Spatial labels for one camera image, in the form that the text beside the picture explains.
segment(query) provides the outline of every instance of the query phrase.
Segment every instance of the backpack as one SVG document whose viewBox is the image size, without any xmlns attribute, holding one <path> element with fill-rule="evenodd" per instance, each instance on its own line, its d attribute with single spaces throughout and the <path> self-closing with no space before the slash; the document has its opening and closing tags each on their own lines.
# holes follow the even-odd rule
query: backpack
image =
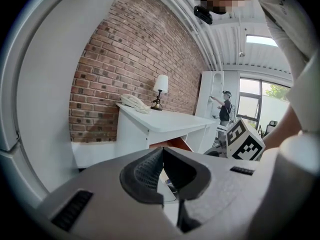
<svg viewBox="0 0 320 240">
<path fill-rule="evenodd" d="M 229 121 L 231 123 L 234 123 L 235 122 L 235 115 L 236 115 L 236 106 L 235 105 L 232 105 L 230 106 L 230 113 L 228 113 L 229 115 Z"/>
</svg>

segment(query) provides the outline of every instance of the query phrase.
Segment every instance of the skylight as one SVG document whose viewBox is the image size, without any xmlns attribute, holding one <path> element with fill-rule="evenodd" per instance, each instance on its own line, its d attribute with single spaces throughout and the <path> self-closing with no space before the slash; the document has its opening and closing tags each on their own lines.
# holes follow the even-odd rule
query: skylight
<svg viewBox="0 0 320 240">
<path fill-rule="evenodd" d="M 278 47 L 278 45 L 272 38 L 263 36 L 247 35 L 246 42 Z"/>
</svg>

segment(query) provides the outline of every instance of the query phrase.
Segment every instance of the table lamp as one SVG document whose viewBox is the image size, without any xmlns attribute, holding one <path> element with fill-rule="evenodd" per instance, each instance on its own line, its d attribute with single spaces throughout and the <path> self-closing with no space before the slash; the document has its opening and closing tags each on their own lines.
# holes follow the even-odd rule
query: table lamp
<svg viewBox="0 0 320 240">
<path fill-rule="evenodd" d="M 151 101 L 153 103 L 155 103 L 154 106 L 151 107 L 152 110 L 159 110 L 162 111 L 162 105 L 161 105 L 161 92 L 163 93 L 167 93 L 168 92 L 168 76 L 164 75 L 164 74 L 160 74 L 155 82 L 154 88 L 153 90 L 155 92 L 159 92 L 159 95 L 156 96 L 156 99 Z"/>
</svg>

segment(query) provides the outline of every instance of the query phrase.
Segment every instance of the white ceiling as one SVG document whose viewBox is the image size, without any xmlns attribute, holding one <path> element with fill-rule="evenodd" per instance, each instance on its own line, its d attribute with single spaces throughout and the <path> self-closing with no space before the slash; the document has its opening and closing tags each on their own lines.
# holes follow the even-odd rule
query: white ceiling
<svg viewBox="0 0 320 240">
<path fill-rule="evenodd" d="M 190 30 L 211 70 L 259 72 L 291 80 L 289 64 L 276 46 L 246 43 L 246 35 L 271 37 L 258 0 L 232 13 L 211 14 L 207 25 L 194 16 L 196 0 L 162 0 Z"/>
</svg>

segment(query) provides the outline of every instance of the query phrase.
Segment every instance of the white lampshade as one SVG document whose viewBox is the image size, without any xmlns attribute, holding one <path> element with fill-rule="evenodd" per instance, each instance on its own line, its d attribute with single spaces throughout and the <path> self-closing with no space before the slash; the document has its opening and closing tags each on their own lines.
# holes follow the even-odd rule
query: white lampshade
<svg viewBox="0 0 320 240">
<path fill-rule="evenodd" d="M 167 75 L 160 74 L 155 82 L 153 90 L 159 92 L 161 90 L 164 94 L 168 92 L 168 81 Z"/>
</svg>

